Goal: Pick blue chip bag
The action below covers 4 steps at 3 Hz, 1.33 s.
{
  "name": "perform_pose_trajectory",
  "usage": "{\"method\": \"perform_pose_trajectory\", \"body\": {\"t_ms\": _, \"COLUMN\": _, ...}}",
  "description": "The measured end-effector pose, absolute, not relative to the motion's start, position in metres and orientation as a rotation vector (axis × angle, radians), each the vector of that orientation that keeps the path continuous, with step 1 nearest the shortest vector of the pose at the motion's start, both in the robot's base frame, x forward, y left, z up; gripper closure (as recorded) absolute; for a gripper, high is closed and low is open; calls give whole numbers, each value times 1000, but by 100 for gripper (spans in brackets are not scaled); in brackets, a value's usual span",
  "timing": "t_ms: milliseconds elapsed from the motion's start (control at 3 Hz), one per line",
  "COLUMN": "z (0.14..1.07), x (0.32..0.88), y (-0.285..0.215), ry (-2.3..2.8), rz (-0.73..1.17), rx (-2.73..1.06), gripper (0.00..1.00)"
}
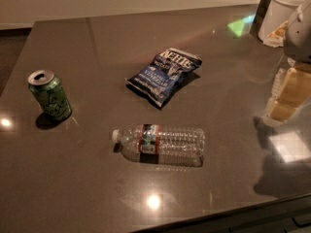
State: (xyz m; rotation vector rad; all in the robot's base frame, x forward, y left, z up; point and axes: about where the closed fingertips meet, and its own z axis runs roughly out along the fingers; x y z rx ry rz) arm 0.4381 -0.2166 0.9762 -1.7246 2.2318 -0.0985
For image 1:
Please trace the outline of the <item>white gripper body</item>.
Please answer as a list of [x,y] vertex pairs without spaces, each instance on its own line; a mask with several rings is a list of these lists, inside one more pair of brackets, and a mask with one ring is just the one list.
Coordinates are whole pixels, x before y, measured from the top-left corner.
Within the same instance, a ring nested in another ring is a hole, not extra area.
[[284,38],[284,53],[297,62],[311,62],[311,0],[291,14]]

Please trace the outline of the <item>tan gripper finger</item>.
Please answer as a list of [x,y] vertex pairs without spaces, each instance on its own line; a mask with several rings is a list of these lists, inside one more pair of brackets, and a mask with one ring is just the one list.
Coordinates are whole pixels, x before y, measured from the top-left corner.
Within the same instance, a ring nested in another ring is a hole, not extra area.
[[311,74],[290,68],[278,94],[278,101],[299,107],[311,95]]
[[273,99],[269,99],[266,105],[267,116],[278,121],[287,121],[295,111],[295,107],[279,103]]

